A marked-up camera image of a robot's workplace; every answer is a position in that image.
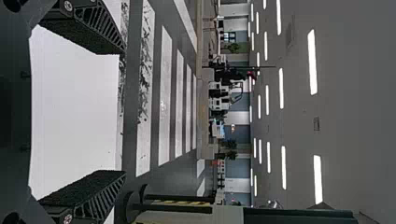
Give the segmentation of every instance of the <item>yellow and black stripe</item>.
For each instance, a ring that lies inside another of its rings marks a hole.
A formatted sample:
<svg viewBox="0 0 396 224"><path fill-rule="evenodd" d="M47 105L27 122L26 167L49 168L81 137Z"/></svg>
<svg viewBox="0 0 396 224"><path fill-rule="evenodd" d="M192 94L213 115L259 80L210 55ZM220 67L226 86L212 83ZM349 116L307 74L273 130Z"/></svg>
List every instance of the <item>yellow and black stripe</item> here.
<svg viewBox="0 0 396 224"><path fill-rule="evenodd" d="M154 203L157 204L172 204L172 205L185 205L185 206L210 206L210 203L204 202L181 202L181 201L165 201L165 200L155 200Z"/></svg>

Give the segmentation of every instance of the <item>industrial machine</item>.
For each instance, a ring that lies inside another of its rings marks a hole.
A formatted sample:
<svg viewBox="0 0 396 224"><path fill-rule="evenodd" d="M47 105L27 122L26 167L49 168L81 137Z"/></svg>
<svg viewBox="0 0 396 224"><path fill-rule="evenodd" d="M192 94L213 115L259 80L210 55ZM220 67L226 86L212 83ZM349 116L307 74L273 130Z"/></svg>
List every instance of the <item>industrial machine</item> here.
<svg viewBox="0 0 396 224"><path fill-rule="evenodd" d="M122 171L94 172L39 201L28 186L29 37L40 24L95 54L123 54L116 23L102 0L1 0L0 22L0 223L104 223L125 182Z"/></svg>

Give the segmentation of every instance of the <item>red object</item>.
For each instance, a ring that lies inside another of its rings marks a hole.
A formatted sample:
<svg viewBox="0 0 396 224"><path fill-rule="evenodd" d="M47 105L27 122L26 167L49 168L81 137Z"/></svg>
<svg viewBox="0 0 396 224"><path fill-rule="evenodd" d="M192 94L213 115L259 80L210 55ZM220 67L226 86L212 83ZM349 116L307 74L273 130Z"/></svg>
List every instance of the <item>red object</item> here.
<svg viewBox="0 0 396 224"><path fill-rule="evenodd" d="M253 78L253 80L255 81L257 80L256 75L252 71L247 71L247 76Z"/></svg>

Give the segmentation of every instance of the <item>bright opening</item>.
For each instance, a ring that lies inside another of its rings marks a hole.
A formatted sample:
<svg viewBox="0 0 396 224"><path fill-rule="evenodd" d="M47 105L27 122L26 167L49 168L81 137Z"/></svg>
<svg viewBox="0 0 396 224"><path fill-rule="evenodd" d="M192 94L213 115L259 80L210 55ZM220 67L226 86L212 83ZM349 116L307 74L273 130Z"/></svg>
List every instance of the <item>bright opening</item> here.
<svg viewBox="0 0 396 224"><path fill-rule="evenodd" d="M259 119L262 118L262 96L259 95L259 97L257 97L258 102L257 102L257 110L258 110L258 117Z"/></svg>
<svg viewBox="0 0 396 224"><path fill-rule="evenodd" d="M265 86L265 110L266 115L270 115L270 88Z"/></svg>
<svg viewBox="0 0 396 224"><path fill-rule="evenodd" d="M257 197L257 176L254 175L254 197Z"/></svg>
<svg viewBox="0 0 396 224"><path fill-rule="evenodd" d="M248 91L251 91L251 77L248 77Z"/></svg>
<svg viewBox="0 0 396 224"><path fill-rule="evenodd" d="M253 156L256 158L256 138L253 138Z"/></svg>
<svg viewBox="0 0 396 224"><path fill-rule="evenodd" d="M257 52L257 66L260 67L260 53Z"/></svg>
<svg viewBox="0 0 396 224"><path fill-rule="evenodd" d="M271 174L271 144L267 142L267 172Z"/></svg>
<svg viewBox="0 0 396 224"><path fill-rule="evenodd" d="M268 61L268 36L267 32L264 32L264 58L265 61Z"/></svg>
<svg viewBox="0 0 396 224"><path fill-rule="evenodd" d="M254 33L251 33L251 50L254 51Z"/></svg>
<svg viewBox="0 0 396 224"><path fill-rule="evenodd" d="M250 18L251 18L251 21L254 21L253 3L250 5Z"/></svg>
<svg viewBox="0 0 396 224"><path fill-rule="evenodd" d="M308 58L309 58L309 85L311 95L318 93L318 74L317 74L317 47L315 43L315 30L308 34Z"/></svg>
<svg viewBox="0 0 396 224"><path fill-rule="evenodd" d="M253 187L253 168L250 168L250 186Z"/></svg>
<svg viewBox="0 0 396 224"><path fill-rule="evenodd" d="M282 33L282 16L280 15L280 0L276 0L277 34Z"/></svg>
<svg viewBox="0 0 396 224"><path fill-rule="evenodd" d="M259 164L262 164L262 140L259 140Z"/></svg>
<svg viewBox="0 0 396 224"><path fill-rule="evenodd" d="M286 189L286 148L282 147L282 188Z"/></svg>
<svg viewBox="0 0 396 224"><path fill-rule="evenodd" d="M256 12L256 34L259 33L259 29L260 29L259 12Z"/></svg>
<svg viewBox="0 0 396 224"><path fill-rule="evenodd" d="M250 123L253 122L253 115L252 115L252 107L250 106L249 112L250 112Z"/></svg>
<svg viewBox="0 0 396 224"><path fill-rule="evenodd" d="M279 104L280 109L283 109L285 105L285 98L283 92L283 68L279 69Z"/></svg>
<svg viewBox="0 0 396 224"><path fill-rule="evenodd" d="M320 156L314 156L314 174L315 174L315 203L318 204L323 202Z"/></svg>

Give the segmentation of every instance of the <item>factory floor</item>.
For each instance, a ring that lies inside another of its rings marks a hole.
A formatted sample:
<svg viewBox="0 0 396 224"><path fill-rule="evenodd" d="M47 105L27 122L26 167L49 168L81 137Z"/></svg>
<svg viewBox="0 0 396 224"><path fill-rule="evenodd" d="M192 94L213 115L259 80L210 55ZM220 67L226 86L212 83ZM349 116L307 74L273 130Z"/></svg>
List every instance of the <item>factory floor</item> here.
<svg viewBox="0 0 396 224"><path fill-rule="evenodd" d="M196 153L196 1L137 2L124 18L128 49L119 117L127 181L115 207L118 224L126 223L123 197L143 184L158 194L205 194L205 161Z"/></svg>

